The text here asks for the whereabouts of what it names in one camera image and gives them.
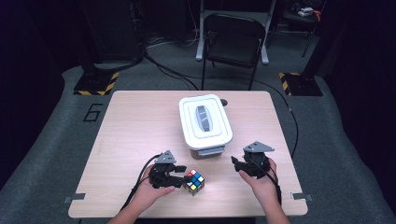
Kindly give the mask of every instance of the metal bracket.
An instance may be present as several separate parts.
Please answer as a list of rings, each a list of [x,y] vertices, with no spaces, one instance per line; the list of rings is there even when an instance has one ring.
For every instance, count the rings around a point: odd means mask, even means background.
[[[165,151],[161,156],[154,161],[155,163],[176,163],[176,159],[170,150]]]
[[[275,151],[273,147],[268,147],[267,145],[261,143],[261,142],[254,142],[247,147],[244,147],[245,151],[248,152],[266,152],[266,151]]]
[[[71,203],[73,200],[84,200],[85,193],[75,193],[71,197],[65,197],[62,203]]]
[[[306,200],[307,202],[314,201],[314,197],[310,194],[304,193],[290,193],[290,197],[294,200]]]

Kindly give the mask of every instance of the rubik's cube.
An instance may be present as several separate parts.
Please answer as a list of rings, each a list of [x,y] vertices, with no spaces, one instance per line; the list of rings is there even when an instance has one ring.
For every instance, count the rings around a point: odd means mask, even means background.
[[[191,170],[187,176],[191,176],[192,180],[190,183],[184,183],[183,187],[189,191],[189,193],[194,196],[198,191],[204,188],[205,186],[205,179],[195,170]]]

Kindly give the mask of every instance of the human hand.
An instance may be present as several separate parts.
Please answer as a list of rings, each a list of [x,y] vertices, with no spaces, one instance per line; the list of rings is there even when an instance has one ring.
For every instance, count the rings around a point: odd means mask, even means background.
[[[124,209],[122,209],[115,217],[113,217],[108,222],[109,224],[134,223],[134,221],[140,216],[140,214],[142,214],[144,211],[150,208],[155,203],[155,201],[157,201],[157,199],[175,191],[175,187],[173,186],[168,188],[155,189],[150,185],[149,172],[151,171],[152,167],[153,165],[150,165],[146,169],[141,179],[143,181],[140,183],[139,187],[137,188],[137,191],[134,194],[134,197],[132,198],[131,202]]]
[[[174,186],[159,189],[152,187],[149,183],[149,172],[151,171],[152,167],[153,165],[150,165],[146,169],[142,177],[143,182],[140,183],[133,199],[131,200],[131,203],[133,203],[134,206],[138,206],[141,212],[144,212],[150,208],[157,201],[157,199],[175,190]]]
[[[273,179],[276,179],[276,164],[271,158],[268,158],[268,161],[271,165],[271,169],[268,174]],[[256,196],[261,205],[266,202],[272,202],[273,200],[277,201],[276,186],[267,175],[260,179],[256,179],[248,175],[243,170],[240,170],[239,174],[251,186],[254,196]]]

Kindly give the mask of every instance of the black curtain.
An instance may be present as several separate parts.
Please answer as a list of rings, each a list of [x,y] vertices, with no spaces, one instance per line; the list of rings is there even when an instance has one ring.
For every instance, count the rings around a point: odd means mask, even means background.
[[[63,1],[93,60],[97,53],[76,0]],[[40,134],[64,90],[62,72],[79,65],[56,1],[0,1],[0,188]]]
[[[396,2],[352,1],[350,22],[325,77],[347,136],[396,214]]]

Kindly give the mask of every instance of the gray carpet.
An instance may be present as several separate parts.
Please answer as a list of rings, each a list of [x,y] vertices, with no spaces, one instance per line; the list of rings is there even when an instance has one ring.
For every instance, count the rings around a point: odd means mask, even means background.
[[[315,43],[305,58],[303,35],[277,34],[268,49],[269,65],[259,64],[254,91],[269,91],[274,100],[290,152],[296,142],[296,126],[282,97],[286,98],[299,127],[294,165],[303,191],[315,200],[308,202],[308,213],[290,217],[293,223],[396,223],[372,172],[361,162],[346,137],[332,94],[322,77],[316,80],[322,97],[285,96],[279,72],[302,72]],[[179,73],[200,77],[202,63],[195,61],[196,43],[178,43],[148,48],[158,63]],[[116,67],[120,64],[105,64]],[[209,64],[207,74],[232,78],[209,78],[206,90],[244,91],[248,80],[240,78],[247,70]],[[67,215],[69,204],[62,203],[78,185],[93,142],[106,113],[111,93],[119,90],[188,90],[193,87],[164,75],[148,60],[120,72],[107,96],[79,96],[73,88],[82,75],[80,67],[64,72],[65,88],[46,127],[30,152],[0,192],[0,223],[78,223]],[[200,78],[191,78],[200,87]],[[84,122],[92,104],[101,113],[96,122]],[[107,219],[84,219],[82,223],[106,223]],[[257,223],[266,223],[258,217]]]

